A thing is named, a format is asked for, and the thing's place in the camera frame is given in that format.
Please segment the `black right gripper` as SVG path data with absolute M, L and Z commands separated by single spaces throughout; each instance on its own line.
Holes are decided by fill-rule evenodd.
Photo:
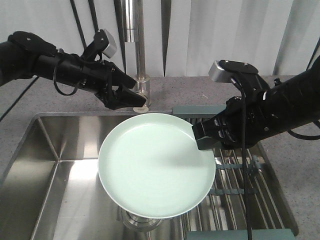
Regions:
M 219 114 L 192 126 L 197 148 L 201 151 L 235 149 L 242 146 L 243 130 L 245 130 L 245 146 L 252 147 L 265 136 L 265 117 L 257 104 L 245 107 L 243 121 L 243 101 L 241 97 L 232 97 L 226 102 L 226 108 Z

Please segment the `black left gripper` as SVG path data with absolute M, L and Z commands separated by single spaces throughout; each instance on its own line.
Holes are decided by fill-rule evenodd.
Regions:
M 113 62 L 76 59 L 79 73 L 75 77 L 74 91 L 81 89 L 94 95 L 108 109 L 142 107 L 146 98 L 131 91 L 136 80 L 120 70 Z

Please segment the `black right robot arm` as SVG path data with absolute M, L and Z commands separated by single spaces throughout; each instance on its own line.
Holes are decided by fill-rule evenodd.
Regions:
M 271 88 L 259 71 L 245 62 L 215 61 L 209 76 L 232 83 L 244 92 L 226 101 L 223 111 L 192 126 L 199 150 L 216 144 L 222 149 L 246 148 L 320 118 L 320 60 L 312 67 Z

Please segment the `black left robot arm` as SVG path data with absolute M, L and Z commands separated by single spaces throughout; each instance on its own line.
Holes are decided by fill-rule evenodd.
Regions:
M 106 108 L 142 107 L 146 98 L 132 91 L 136 81 L 120 70 L 111 58 L 117 51 L 113 36 L 98 30 L 82 55 L 66 53 L 41 37 L 16 31 L 0 44 L 0 84 L 33 76 L 93 93 Z

